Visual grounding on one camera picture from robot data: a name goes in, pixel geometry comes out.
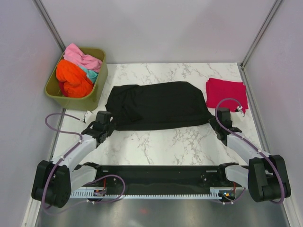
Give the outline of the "black t shirt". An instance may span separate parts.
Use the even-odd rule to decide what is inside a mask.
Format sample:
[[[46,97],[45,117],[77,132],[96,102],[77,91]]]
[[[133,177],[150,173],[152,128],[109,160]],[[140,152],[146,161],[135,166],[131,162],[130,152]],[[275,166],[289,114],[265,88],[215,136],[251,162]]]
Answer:
[[[184,81],[112,88],[106,110],[117,131],[166,130],[207,124],[209,112],[200,89]]]

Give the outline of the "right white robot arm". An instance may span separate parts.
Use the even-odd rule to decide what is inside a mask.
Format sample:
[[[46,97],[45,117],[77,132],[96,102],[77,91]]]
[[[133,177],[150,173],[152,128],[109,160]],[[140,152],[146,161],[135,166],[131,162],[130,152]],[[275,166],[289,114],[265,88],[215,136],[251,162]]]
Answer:
[[[221,164],[217,181],[222,186],[235,182],[248,189],[255,202],[282,203],[291,196],[291,186],[285,160],[280,155],[271,155],[250,142],[244,133],[232,125],[228,108],[217,108],[209,123],[226,147],[235,151],[246,163]]]

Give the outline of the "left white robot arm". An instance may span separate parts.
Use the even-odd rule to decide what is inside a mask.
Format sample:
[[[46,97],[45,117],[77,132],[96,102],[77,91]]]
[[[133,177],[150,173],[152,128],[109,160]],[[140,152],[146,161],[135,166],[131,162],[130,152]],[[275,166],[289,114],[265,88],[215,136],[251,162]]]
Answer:
[[[102,172],[93,164],[81,165],[80,162],[111,136],[115,129],[111,118],[110,112],[98,111],[95,120],[87,128],[81,133],[75,133],[79,140],[65,153],[50,161],[42,160],[37,165],[31,191],[32,199],[62,208],[75,190],[88,183],[93,186],[103,183]]]

